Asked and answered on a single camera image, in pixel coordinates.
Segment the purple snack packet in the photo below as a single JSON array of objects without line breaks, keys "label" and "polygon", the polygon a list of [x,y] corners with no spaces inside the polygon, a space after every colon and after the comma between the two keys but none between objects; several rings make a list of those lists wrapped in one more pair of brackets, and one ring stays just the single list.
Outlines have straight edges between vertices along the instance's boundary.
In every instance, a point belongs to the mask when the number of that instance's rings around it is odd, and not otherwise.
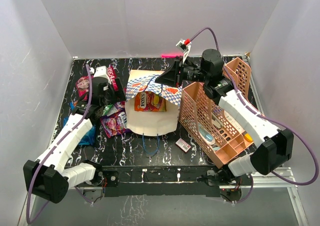
[{"label": "purple snack packet", "polygon": [[125,102],[124,101],[117,102],[113,106],[115,107],[116,110],[121,111],[125,108]]}]

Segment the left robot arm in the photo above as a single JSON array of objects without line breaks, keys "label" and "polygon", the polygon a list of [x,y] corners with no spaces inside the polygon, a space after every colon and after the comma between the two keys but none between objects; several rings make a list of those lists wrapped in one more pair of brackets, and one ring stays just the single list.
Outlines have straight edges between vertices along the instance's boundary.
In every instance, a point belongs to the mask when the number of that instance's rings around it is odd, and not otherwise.
[{"label": "left robot arm", "polygon": [[93,77],[89,91],[78,99],[52,144],[35,161],[28,160],[24,164],[23,175],[28,192],[57,204],[69,189],[79,184],[88,181],[93,186],[99,185],[103,181],[99,164],[85,161],[70,169],[65,166],[81,139],[100,119],[104,108],[125,99],[119,78]]}]

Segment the checkered paper bag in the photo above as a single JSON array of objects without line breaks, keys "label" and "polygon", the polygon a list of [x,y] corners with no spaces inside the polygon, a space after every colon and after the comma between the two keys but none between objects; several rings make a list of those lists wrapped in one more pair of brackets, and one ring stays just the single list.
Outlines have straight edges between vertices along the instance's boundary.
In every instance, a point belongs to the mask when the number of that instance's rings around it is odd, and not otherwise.
[{"label": "checkered paper bag", "polygon": [[181,86],[157,83],[162,71],[131,70],[126,86],[126,127],[141,135],[146,156],[160,149],[160,136],[177,129],[182,98]]}]

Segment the blue candy bar wrapper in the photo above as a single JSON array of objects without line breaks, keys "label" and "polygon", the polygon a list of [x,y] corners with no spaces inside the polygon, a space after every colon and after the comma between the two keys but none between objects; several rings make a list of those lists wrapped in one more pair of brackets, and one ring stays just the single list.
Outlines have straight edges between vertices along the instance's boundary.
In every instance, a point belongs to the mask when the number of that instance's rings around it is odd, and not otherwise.
[{"label": "blue candy bar wrapper", "polygon": [[72,102],[70,102],[69,105],[70,105],[70,109],[73,110],[77,105],[77,101],[72,101]]}]

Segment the blue chips bag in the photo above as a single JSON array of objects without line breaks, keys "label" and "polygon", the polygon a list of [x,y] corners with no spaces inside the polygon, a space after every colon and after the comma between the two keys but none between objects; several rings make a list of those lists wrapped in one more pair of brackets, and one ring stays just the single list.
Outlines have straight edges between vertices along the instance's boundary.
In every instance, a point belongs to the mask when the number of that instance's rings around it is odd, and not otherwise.
[{"label": "blue chips bag", "polygon": [[82,137],[78,146],[92,146],[95,143],[96,126],[93,125],[92,128]]}]

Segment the orange snack packet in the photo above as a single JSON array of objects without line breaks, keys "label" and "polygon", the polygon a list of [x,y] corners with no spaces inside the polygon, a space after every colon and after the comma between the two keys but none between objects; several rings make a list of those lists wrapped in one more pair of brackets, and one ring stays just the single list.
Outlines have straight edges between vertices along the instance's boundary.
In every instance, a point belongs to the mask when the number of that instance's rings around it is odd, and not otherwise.
[{"label": "orange snack packet", "polygon": [[139,92],[134,99],[134,110],[138,112],[166,112],[166,100],[151,92]]}]

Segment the purple berries candy packet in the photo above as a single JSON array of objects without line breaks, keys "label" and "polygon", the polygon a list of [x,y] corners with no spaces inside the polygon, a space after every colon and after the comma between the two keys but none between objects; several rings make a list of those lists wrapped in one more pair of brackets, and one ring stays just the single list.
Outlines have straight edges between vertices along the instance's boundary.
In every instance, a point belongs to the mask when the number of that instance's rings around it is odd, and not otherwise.
[{"label": "purple berries candy packet", "polygon": [[102,116],[100,122],[108,138],[130,131],[127,128],[127,114],[124,110],[110,116]]}]

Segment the pink snack bag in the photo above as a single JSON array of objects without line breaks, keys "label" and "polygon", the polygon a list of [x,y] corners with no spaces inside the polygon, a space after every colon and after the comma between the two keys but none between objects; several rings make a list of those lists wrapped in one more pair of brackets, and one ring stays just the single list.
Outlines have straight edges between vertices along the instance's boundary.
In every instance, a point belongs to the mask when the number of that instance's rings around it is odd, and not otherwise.
[{"label": "pink snack bag", "polygon": [[115,73],[113,66],[99,66],[95,70],[90,68],[91,76],[91,86],[90,87],[90,78],[88,76],[80,77],[75,86],[78,91],[79,97],[84,97],[85,100],[89,97],[89,91],[92,90],[92,98],[98,96],[105,96],[107,90],[110,90],[111,94],[117,95],[122,92],[123,87],[120,79]]}]

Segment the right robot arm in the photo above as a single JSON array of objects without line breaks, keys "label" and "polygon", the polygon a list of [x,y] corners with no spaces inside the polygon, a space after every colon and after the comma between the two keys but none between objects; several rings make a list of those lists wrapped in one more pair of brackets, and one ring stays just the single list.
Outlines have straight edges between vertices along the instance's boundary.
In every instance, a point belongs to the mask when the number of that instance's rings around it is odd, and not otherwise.
[{"label": "right robot arm", "polygon": [[177,56],[173,66],[158,76],[155,82],[170,87],[179,87],[184,80],[203,83],[206,96],[249,133],[256,151],[231,161],[223,171],[223,180],[233,185],[244,174],[258,172],[267,175],[287,162],[292,156],[294,135],[291,130],[281,130],[263,119],[262,114],[241,95],[231,75],[223,75],[226,71],[220,52],[206,49],[199,66]]}]

